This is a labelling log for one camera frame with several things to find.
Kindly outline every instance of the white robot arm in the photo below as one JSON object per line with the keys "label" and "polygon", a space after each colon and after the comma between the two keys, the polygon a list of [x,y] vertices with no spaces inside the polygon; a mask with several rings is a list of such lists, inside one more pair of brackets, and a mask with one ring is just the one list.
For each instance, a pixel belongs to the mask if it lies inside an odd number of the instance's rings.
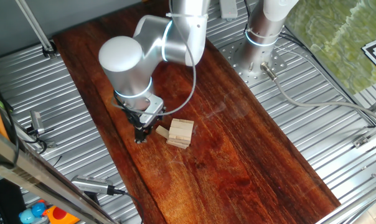
{"label": "white robot arm", "polygon": [[[251,14],[248,43],[237,51],[244,60],[242,65],[253,67],[253,61],[256,61],[260,69],[260,64],[268,60],[263,55],[257,57],[262,51],[259,46],[270,48],[272,45],[272,49],[286,15],[297,1],[259,0],[253,12],[260,14],[260,20]],[[136,142],[145,140],[163,110],[163,100],[153,94],[152,87],[151,76],[157,65],[165,61],[194,66],[202,58],[209,4],[210,0],[172,0],[172,14],[168,16],[173,20],[144,16],[132,38],[114,37],[100,49],[99,61],[115,89],[119,106],[136,128]],[[253,30],[257,29],[259,31],[253,36]]]}

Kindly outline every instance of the wood grain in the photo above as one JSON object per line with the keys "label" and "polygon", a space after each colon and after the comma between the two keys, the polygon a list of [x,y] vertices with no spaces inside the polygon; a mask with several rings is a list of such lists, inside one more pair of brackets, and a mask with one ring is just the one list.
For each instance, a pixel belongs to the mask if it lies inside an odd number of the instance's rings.
{"label": "wood grain", "polygon": [[[98,52],[114,36],[132,36],[142,16],[166,11],[165,1],[140,3],[54,37],[127,189],[144,205],[145,223],[307,224],[333,211],[338,200],[209,41],[193,98],[158,123],[194,121],[191,145],[179,149],[156,133],[134,143],[132,125],[110,103]],[[190,92],[192,69],[161,63],[153,82],[172,110]]]}

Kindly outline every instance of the metal bracket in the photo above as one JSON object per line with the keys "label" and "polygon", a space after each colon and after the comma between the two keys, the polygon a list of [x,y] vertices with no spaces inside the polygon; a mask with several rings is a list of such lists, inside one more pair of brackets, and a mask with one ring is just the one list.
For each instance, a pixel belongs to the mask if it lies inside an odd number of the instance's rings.
{"label": "metal bracket", "polygon": [[[247,86],[251,87],[254,84],[261,82],[263,80],[269,79],[268,75],[265,72],[249,72],[239,66],[234,59],[235,51],[238,49],[239,46],[243,44],[245,39],[238,40],[232,44],[228,44],[221,49],[221,54],[227,59],[229,64],[233,67],[233,69],[238,73],[238,75],[242,78],[242,80],[246,83]],[[273,50],[272,53],[272,63],[269,64],[272,71],[275,73],[281,73],[286,70],[286,63],[280,57],[276,50]]]}
{"label": "metal bracket", "polygon": [[369,132],[365,133],[360,138],[355,140],[353,142],[353,145],[356,148],[359,148],[359,147],[363,146],[364,144],[366,144],[367,142],[370,142],[371,140],[373,140],[375,138],[376,138],[376,127],[374,127],[372,130],[370,130]]}

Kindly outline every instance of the connector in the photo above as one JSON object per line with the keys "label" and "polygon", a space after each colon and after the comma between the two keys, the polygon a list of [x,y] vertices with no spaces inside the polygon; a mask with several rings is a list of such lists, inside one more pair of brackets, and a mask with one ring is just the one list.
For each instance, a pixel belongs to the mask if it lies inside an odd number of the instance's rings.
{"label": "connector", "polygon": [[266,62],[263,62],[261,63],[260,65],[260,68],[265,72],[267,73],[267,75],[269,76],[269,78],[274,81],[276,80],[278,77],[276,76],[276,73],[274,71],[272,71],[272,69],[268,66],[268,63]]}

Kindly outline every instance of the wooden block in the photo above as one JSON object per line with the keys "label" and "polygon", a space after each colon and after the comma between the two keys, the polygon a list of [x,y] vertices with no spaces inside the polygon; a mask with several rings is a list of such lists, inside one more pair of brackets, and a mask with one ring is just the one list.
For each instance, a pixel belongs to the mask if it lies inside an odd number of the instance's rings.
{"label": "wooden block", "polygon": [[163,128],[160,125],[156,128],[156,133],[160,134],[161,136],[163,136],[166,139],[169,139],[169,131],[166,128]]}
{"label": "wooden block", "polygon": [[175,118],[173,118],[173,121],[179,121],[179,122],[194,124],[193,121],[188,121],[188,120],[184,120],[184,119],[175,119]]}
{"label": "wooden block", "polygon": [[192,131],[181,128],[170,127],[169,135],[180,136],[182,138],[189,138],[192,136]]}
{"label": "wooden block", "polygon": [[191,135],[192,135],[192,130],[194,129],[194,122],[183,120],[183,119],[173,119],[171,121],[171,127],[188,130],[191,132]]}
{"label": "wooden block", "polygon": [[181,144],[181,143],[178,143],[178,142],[174,142],[174,141],[170,141],[170,139],[168,139],[166,141],[166,143],[172,145],[172,146],[177,146],[177,147],[180,147],[181,149],[187,149],[188,145],[186,144]]}

